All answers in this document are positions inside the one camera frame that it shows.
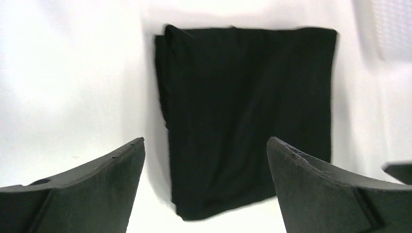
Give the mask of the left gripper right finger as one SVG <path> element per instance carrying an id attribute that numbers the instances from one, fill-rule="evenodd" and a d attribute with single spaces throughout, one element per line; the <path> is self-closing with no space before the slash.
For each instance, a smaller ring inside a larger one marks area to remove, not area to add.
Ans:
<path id="1" fill-rule="evenodd" d="M 287 232 L 411 232 L 410 185 L 341 169 L 276 137 L 267 156 Z"/>

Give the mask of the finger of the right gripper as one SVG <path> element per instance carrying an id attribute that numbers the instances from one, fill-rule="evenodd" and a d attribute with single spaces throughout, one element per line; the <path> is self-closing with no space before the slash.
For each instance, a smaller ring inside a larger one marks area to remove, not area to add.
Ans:
<path id="1" fill-rule="evenodd" d="M 382 170 L 404 184 L 412 184 L 411 162 L 386 163 L 383 165 Z"/>

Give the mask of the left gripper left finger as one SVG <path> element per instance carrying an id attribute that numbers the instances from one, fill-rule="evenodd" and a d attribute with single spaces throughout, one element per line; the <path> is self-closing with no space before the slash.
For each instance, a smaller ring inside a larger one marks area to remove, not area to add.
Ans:
<path id="1" fill-rule="evenodd" d="M 0 190 L 3 233 L 124 233 L 145 161 L 144 138 L 68 171 Z"/>

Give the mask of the black t shirt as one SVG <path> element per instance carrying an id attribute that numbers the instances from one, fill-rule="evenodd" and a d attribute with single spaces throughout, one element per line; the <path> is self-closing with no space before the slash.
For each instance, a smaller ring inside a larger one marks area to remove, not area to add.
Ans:
<path id="1" fill-rule="evenodd" d="M 271 137 L 331 160 L 337 38 L 336 30 L 317 27 L 173 25 L 154 38 L 178 216 L 203 220 L 274 197 Z"/>

